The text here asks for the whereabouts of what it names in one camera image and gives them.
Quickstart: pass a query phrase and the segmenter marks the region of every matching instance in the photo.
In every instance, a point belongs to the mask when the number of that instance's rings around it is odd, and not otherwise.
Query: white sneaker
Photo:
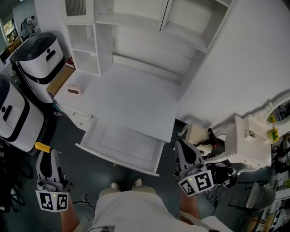
[[[111,182],[111,189],[120,190],[120,187],[116,181]]]
[[[133,182],[133,186],[132,186],[132,188],[135,188],[135,187],[141,187],[142,185],[143,185],[143,180],[142,180],[142,178],[137,177],[137,178],[135,179],[135,181]]]

